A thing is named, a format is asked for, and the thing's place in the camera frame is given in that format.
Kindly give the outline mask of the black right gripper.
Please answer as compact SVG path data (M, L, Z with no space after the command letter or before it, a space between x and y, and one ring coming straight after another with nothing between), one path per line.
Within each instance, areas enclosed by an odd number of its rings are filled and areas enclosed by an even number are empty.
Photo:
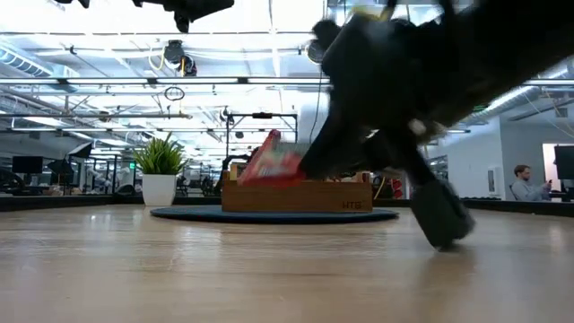
M322 72L331 84L325 123L302 158L306 179L361 170L401 170L414 186L410 207L432 247L447 249L474 228L454 189L437 179L418 150L434 125L420 94L421 61L411 49L415 26L356 14L344 26L318 22Z

